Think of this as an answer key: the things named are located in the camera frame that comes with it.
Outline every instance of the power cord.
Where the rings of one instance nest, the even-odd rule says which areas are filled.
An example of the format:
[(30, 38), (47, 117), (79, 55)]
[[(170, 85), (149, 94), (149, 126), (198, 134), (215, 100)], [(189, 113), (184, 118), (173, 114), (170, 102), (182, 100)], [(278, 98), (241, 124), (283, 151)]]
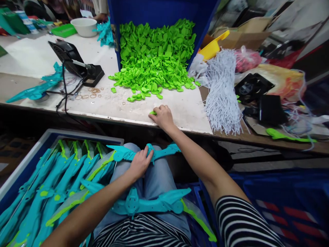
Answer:
[(262, 151), (265, 153), (277, 153), (278, 151), (276, 150), (266, 150), (267, 148), (262, 148), (262, 149), (253, 149), (253, 148), (239, 148), (237, 153), (230, 153), (230, 155), (232, 154), (238, 154), (238, 153), (253, 153), (253, 152), (257, 152), (257, 151)]
[[(60, 116), (60, 114), (58, 113), (58, 108), (61, 106), (61, 104), (62, 104), (62, 102), (65, 100), (65, 105), (64, 105), (64, 110), (65, 110), (65, 114), (69, 117), (69, 118), (71, 118), (72, 120), (74, 120), (74, 121), (76, 121), (78, 124), (80, 124), (80, 125), (82, 125), (84, 128), (86, 128), (86, 126), (83, 124), (83, 123), (81, 123), (81, 122), (79, 122), (78, 120), (76, 120), (75, 118), (73, 118), (73, 116), (71, 116), (69, 113), (68, 113), (68, 111), (67, 111), (67, 108), (66, 108), (66, 105), (67, 105), (67, 101), (68, 101), (68, 96), (69, 96), (69, 94), (71, 94), (71, 93), (73, 93), (77, 88), (78, 88), (78, 86), (80, 85), (80, 83), (82, 82), (82, 80), (83, 79), (81, 79), (80, 81), (79, 81), (79, 83), (75, 86), (75, 88), (68, 94), (68, 92), (67, 92), (67, 88), (66, 88), (66, 82), (65, 82), (65, 63), (66, 62), (70, 62), (70, 60), (64, 60), (63, 61), (63, 65), (62, 65), (62, 73), (63, 73), (63, 84), (64, 84), (64, 90), (65, 90), (65, 96), (64, 96), (64, 98), (62, 98), (62, 100), (58, 103), (58, 105), (56, 106), (56, 113), (57, 113), (57, 115), (59, 116), (59, 117), (61, 117)], [(72, 125), (69, 121), (67, 121), (65, 118), (63, 118), (63, 117), (61, 117), (62, 119), (64, 119), (67, 123), (69, 123), (70, 125)], [(83, 130), (83, 129), (81, 129), (81, 128), (79, 128), (78, 126), (75, 126), (76, 128), (78, 128), (79, 130), (81, 130), (81, 131), (84, 131), (84, 132), (87, 132), (87, 133), (89, 133), (89, 134), (91, 134), (89, 131), (87, 131), (87, 130)]]

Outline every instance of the person's left hand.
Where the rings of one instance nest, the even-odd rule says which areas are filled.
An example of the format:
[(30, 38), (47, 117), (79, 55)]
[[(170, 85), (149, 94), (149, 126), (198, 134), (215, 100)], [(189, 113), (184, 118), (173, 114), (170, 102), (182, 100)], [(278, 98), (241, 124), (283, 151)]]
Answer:
[(130, 168), (127, 173), (133, 178), (134, 181), (141, 178), (148, 168), (151, 159), (154, 154), (154, 150), (151, 150), (150, 154), (147, 156), (148, 146), (144, 150), (140, 150), (136, 153), (133, 161), (131, 162)]

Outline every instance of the white bowl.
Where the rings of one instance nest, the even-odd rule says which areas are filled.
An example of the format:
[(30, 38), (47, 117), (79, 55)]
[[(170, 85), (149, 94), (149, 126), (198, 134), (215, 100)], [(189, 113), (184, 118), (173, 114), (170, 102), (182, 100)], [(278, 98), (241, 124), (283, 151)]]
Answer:
[(97, 35), (93, 32), (96, 29), (97, 21), (91, 18), (78, 18), (71, 20), (71, 24), (81, 37), (89, 38)]

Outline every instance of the work table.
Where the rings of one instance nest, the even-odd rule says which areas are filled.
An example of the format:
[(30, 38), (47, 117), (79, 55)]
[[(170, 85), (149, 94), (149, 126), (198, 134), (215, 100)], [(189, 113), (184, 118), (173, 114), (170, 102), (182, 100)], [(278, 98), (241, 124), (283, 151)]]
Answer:
[[(55, 42), (58, 38), (48, 34), (35, 40), (0, 37), (0, 45), (8, 51), (7, 55), (0, 58), (1, 104), (5, 104), (6, 100), (19, 92), (39, 85), (42, 76), (54, 73), (54, 63), (61, 63), (48, 41)], [(307, 148), (308, 144), (273, 141), (252, 132), (249, 134), (244, 124), (242, 124), (244, 133), (240, 135), (225, 135), (219, 131), (213, 133), (204, 112), (203, 100), (208, 91), (206, 88), (184, 89), (183, 92), (164, 89), (163, 99), (152, 95), (145, 100), (133, 103), (127, 101), (127, 98), (133, 94), (131, 89), (116, 87), (117, 92), (112, 93), (111, 88), (115, 81), (108, 79), (108, 76), (119, 71), (115, 50), (108, 46), (101, 47), (97, 38), (98, 36), (82, 38), (75, 34), (64, 39), (76, 46), (85, 63), (99, 64), (105, 73), (95, 89), (83, 86), (78, 94), (70, 96), (67, 102), (67, 111), (70, 114), (100, 121), (155, 126), (148, 114), (154, 107), (163, 104), (170, 107), (175, 124), (186, 132), (274, 149), (304, 150)], [(56, 105), (62, 98), (63, 96), (60, 94), (49, 93), (49, 98), (44, 102), (35, 102), (27, 98), (11, 103), (11, 105), (55, 112)], [(64, 114), (64, 102), (59, 108), (59, 113)], [(316, 143), (313, 152), (329, 154), (329, 143)]]

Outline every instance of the jeans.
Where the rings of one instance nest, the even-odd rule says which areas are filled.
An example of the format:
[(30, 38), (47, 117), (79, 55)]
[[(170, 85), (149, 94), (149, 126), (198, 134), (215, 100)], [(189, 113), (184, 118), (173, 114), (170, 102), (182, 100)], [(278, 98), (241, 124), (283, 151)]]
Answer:
[[(124, 147), (139, 152), (141, 149), (133, 143), (126, 143)], [(153, 146), (155, 150), (161, 150), (159, 146)], [(115, 181), (118, 177), (123, 175), (130, 167), (131, 162), (121, 161), (117, 163), (110, 183)], [(132, 186), (136, 187), (138, 197), (145, 200), (157, 199), (159, 195), (175, 190), (176, 185), (172, 177), (166, 158), (157, 159), (154, 165), (150, 163), (145, 173), (145, 186), (143, 188), (142, 178), (138, 179)], [(121, 200), (126, 200), (130, 189), (128, 189), (121, 197)], [(157, 213), (155, 216), (177, 228), (182, 230), (189, 239), (191, 239), (191, 232), (184, 214), (175, 214), (173, 212)], [(94, 238), (96, 238), (103, 228), (109, 224), (128, 218), (127, 215), (118, 215), (111, 210), (104, 216), (101, 222), (94, 230)]]

